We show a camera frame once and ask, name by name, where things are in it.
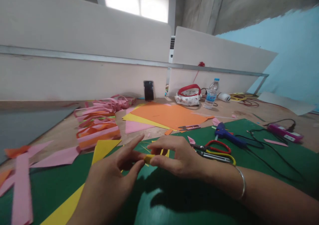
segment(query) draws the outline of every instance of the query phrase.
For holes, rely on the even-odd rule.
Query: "person's left hand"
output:
[[[116,216],[145,164],[146,154],[133,150],[143,138],[144,135],[135,137],[112,155],[92,165],[68,225],[107,224]],[[126,176],[121,173],[123,169],[130,170]]]

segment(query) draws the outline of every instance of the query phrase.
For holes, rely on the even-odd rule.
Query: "glue gun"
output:
[[[247,142],[243,141],[235,136],[233,136],[232,134],[230,134],[226,129],[225,129],[225,125],[223,122],[220,122],[215,130],[215,135],[216,138],[215,140],[217,140],[218,138],[221,139],[227,139],[230,142],[232,142],[234,145],[236,145],[237,147],[241,148],[241,149],[246,149],[247,148]]]

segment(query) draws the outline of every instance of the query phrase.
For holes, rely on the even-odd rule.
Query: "light blue wall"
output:
[[[317,106],[319,111],[319,7],[231,31],[219,38],[278,52],[259,92],[268,91]],[[259,78],[248,90],[253,93]]]

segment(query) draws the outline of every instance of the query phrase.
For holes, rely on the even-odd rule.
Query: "bangle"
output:
[[[236,167],[236,166],[235,166],[235,168],[239,171],[240,175],[241,175],[242,178],[243,178],[243,183],[244,183],[242,195],[241,195],[241,196],[239,197],[239,199],[238,199],[238,200],[241,200],[241,199],[243,198],[244,194],[245,194],[245,191],[246,191],[246,181],[245,181],[245,177],[244,177],[243,173],[239,170],[239,168]]]

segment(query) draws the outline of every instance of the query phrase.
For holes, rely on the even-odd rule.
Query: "phone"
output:
[[[144,97],[146,101],[154,100],[153,81],[144,81]]]

